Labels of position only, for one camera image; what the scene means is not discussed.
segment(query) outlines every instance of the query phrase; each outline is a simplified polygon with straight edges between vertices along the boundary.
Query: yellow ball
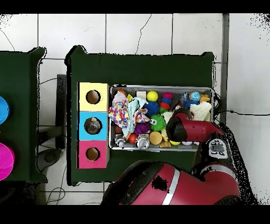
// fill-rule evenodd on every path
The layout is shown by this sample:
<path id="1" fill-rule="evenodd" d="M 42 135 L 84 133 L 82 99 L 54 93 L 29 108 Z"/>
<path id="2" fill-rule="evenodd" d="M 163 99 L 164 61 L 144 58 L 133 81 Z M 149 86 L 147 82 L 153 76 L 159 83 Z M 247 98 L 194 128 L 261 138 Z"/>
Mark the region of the yellow ball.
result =
<path id="1" fill-rule="evenodd" d="M 156 91 L 150 91 L 147 93 L 147 100 L 150 101 L 157 101 L 158 100 L 158 94 Z"/>
<path id="2" fill-rule="evenodd" d="M 181 142 L 173 142 L 173 141 L 170 140 L 170 143 L 171 143 L 172 145 L 179 145 Z"/>

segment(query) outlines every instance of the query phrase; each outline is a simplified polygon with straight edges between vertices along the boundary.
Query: green spiky ball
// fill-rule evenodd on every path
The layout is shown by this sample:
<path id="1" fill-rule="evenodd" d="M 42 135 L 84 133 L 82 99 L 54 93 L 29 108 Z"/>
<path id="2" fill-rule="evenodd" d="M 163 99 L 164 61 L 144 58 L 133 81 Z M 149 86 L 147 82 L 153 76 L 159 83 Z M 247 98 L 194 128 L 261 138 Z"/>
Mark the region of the green spiky ball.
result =
<path id="1" fill-rule="evenodd" d="M 151 119 L 157 121 L 156 125 L 153 125 L 153 124 L 150 125 L 150 128 L 152 130 L 155 130 L 156 132 L 160 132 L 163 130 L 163 128 L 165 128 L 165 126 L 166 126 L 165 120 L 160 114 L 152 115 Z"/>
<path id="2" fill-rule="evenodd" d="M 160 114 L 163 114 L 164 112 L 168 112 L 168 110 L 166 110 L 166 109 L 160 107 L 160 108 L 159 108 L 159 113 L 160 113 Z"/>

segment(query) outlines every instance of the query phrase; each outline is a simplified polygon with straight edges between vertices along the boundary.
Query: pink bowl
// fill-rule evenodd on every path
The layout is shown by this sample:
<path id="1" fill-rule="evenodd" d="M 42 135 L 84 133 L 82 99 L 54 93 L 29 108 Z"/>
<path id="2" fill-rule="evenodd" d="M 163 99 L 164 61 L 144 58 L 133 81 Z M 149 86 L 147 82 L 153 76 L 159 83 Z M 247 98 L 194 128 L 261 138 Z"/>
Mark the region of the pink bowl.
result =
<path id="1" fill-rule="evenodd" d="M 12 149 L 0 143 L 0 181 L 10 175 L 14 160 L 15 155 Z"/>

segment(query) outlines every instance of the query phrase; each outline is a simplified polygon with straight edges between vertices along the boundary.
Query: dark green table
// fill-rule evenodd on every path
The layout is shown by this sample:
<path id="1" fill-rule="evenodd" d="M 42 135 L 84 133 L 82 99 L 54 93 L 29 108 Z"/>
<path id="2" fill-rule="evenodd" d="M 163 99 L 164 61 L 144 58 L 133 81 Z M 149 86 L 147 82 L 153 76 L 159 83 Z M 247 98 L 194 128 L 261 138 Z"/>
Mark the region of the dark green table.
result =
<path id="1" fill-rule="evenodd" d="M 15 163 L 6 181 L 46 182 L 36 168 L 38 73 L 44 48 L 28 53 L 0 51 L 0 96 L 10 105 L 11 114 L 0 125 L 0 142 L 15 154 Z"/>
<path id="2" fill-rule="evenodd" d="M 214 55 L 87 54 L 74 46 L 67 54 L 67 181 L 114 181 L 133 162 L 163 161 L 190 171 L 194 152 L 111 150 L 106 169 L 76 169 L 77 82 L 126 85 L 212 87 Z"/>

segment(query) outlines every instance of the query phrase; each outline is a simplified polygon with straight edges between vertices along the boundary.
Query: yellow box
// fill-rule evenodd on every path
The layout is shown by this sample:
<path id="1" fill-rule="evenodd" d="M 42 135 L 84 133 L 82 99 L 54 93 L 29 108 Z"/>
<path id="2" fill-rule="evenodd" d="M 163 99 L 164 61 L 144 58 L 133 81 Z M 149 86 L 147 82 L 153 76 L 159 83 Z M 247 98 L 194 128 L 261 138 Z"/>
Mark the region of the yellow box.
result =
<path id="1" fill-rule="evenodd" d="M 106 83 L 80 82 L 79 111 L 107 112 L 109 101 L 109 86 Z"/>

